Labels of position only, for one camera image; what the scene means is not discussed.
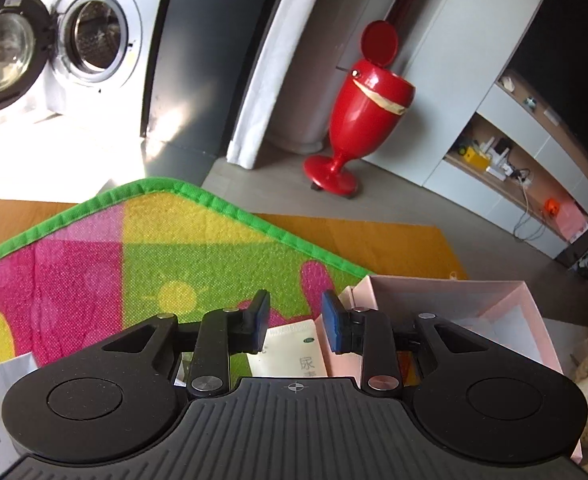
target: black television screen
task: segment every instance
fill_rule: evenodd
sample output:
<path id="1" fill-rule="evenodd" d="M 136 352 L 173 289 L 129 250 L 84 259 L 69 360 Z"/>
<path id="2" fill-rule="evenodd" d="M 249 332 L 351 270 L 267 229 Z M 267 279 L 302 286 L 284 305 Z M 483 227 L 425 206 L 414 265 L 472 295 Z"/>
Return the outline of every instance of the black television screen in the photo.
<path id="1" fill-rule="evenodd" d="M 543 0 L 509 66 L 588 154 L 588 0 Z"/>

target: washing machine door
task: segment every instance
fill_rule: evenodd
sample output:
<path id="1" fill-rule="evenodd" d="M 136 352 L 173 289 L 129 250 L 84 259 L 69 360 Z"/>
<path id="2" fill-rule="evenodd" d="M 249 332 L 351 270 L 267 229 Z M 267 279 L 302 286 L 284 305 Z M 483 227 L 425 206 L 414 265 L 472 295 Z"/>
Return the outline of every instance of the washing machine door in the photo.
<path id="1" fill-rule="evenodd" d="M 40 0 L 0 0 L 0 110 L 31 88 L 54 41 L 52 18 Z"/>

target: tile floor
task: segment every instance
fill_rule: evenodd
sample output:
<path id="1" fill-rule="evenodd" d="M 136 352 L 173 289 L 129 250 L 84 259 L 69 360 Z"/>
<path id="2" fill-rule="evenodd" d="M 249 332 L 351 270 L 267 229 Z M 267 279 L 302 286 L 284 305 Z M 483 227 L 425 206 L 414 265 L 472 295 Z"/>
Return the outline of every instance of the tile floor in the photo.
<path id="1" fill-rule="evenodd" d="M 436 225 L 472 280 L 523 280 L 543 316 L 588 326 L 588 282 L 510 233 L 363 161 L 349 166 L 362 181 L 359 196 L 346 200 L 314 192 L 301 170 L 302 161 L 302 156 L 265 145 L 255 170 L 220 158 L 203 187 L 255 213 Z"/>

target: green mat border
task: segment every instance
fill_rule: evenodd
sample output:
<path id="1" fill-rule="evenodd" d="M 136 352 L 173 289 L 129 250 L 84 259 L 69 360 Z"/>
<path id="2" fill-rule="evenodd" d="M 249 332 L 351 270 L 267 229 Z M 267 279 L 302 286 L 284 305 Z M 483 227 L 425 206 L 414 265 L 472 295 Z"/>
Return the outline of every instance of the green mat border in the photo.
<path id="1" fill-rule="evenodd" d="M 110 206 L 125 202 L 125 200 L 129 200 L 130 198 L 159 192 L 170 192 L 174 195 L 205 206 L 212 211 L 227 216 L 228 218 L 238 220 L 248 227 L 273 238 L 277 242 L 281 242 L 282 244 L 306 254 L 314 260 L 321 261 L 335 269 L 347 272 L 356 278 L 364 278 L 366 275 L 372 274 L 371 271 L 363 269 L 363 267 L 352 264 L 340 256 L 330 253 L 330 251 L 294 236 L 292 233 L 276 227 L 275 225 L 264 221 L 262 218 L 258 218 L 258 216 L 243 211 L 209 191 L 205 191 L 200 187 L 188 184 L 181 180 L 161 177 L 150 177 L 143 180 L 137 180 L 136 182 L 131 182 L 130 184 L 125 184 L 124 186 L 106 191 L 91 198 L 87 202 L 75 205 L 62 213 L 45 220 L 18 236 L 10 238 L 7 242 L 0 244 L 0 259 L 58 231 L 59 229 L 62 229 L 63 227 L 69 226 L 69 224 L 86 218 L 91 214 L 98 213 Z"/>

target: beige tape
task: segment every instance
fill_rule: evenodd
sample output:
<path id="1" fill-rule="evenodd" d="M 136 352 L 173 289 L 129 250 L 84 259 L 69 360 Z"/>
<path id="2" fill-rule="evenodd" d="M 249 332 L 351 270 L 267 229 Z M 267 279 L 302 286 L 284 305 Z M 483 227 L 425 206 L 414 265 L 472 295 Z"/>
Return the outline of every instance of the beige tape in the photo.
<path id="1" fill-rule="evenodd" d="M 360 91 L 363 92 L 363 94 L 372 99 L 372 101 L 375 102 L 383 110 L 387 110 L 388 112 L 391 112 L 392 114 L 398 116 L 404 115 L 407 111 L 407 108 L 405 108 L 404 106 L 399 105 L 398 103 L 394 103 L 393 101 L 389 101 L 389 99 L 387 99 L 386 97 L 383 97 L 381 94 L 378 94 L 373 90 L 370 90 L 366 86 L 363 86 L 355 79 L 353 79 L 353 81 L 354 84 L 360 88 Z"/>

